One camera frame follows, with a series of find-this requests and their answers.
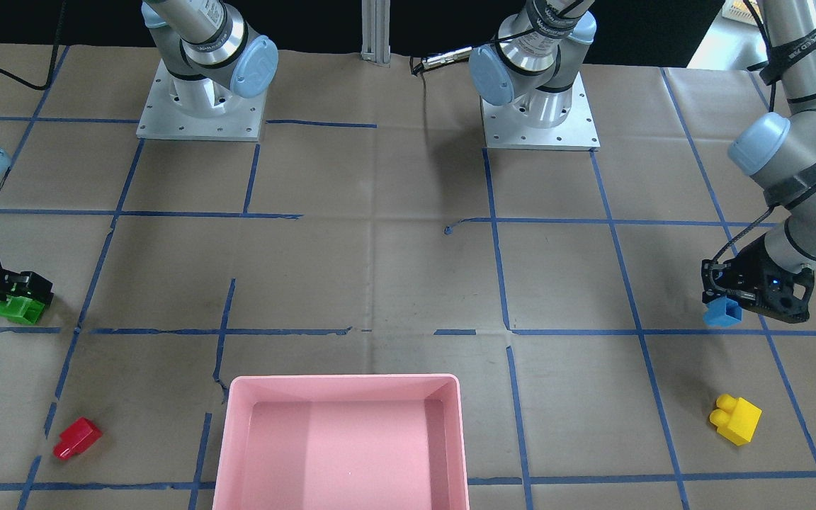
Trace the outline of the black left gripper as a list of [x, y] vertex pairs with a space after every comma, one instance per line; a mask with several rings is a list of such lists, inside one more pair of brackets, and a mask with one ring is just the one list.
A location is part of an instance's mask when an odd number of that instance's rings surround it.
[[713, 298], [723, 296], [737, 301], [744, 309], [742, 306], [755, 299], [752, 294], [752, 284], [757, 282], [765, 268], [773, 267], [784, 270], [768, 255], [764, 237], [755, 239], [735, 258], [728, 259], [728, 261], [703, 259], [701, 263], [702, 303], [706, 304]]

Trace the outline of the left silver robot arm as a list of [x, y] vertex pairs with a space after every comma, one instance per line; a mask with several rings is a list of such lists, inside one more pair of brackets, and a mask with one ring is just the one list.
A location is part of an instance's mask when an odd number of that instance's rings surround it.
[[[589, 1], [528, 1], [494, 38], [470, 49], [472, 80], [492, 106], [527, 106], [556, 96], [566, 106], [593, 43]], [[767, 213], [789, 216], [723, 261], [725, 245], [701, 263], [709, 324], [742, 310], [780, 322], [806, 322], [816, 271], [816, 1], [759, 1], [750, 9], [766, 58], [760, 78], [783, 85], [789, 116], [768, 112], [728, 149], [732, 162], [762, 189]]]

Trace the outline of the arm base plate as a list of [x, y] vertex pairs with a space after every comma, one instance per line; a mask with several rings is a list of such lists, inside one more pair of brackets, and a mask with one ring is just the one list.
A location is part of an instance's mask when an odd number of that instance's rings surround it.
[[534, 90], [507, 106], [480, 100], [480, 110], [490, 149], [588, 152], [601, 147], [580, 74], [561, 93]]
[[140, 139], [258, 142], [268, 93], [236, 96], [210, 79], [181, 80], [159, 62], [136, 129]]

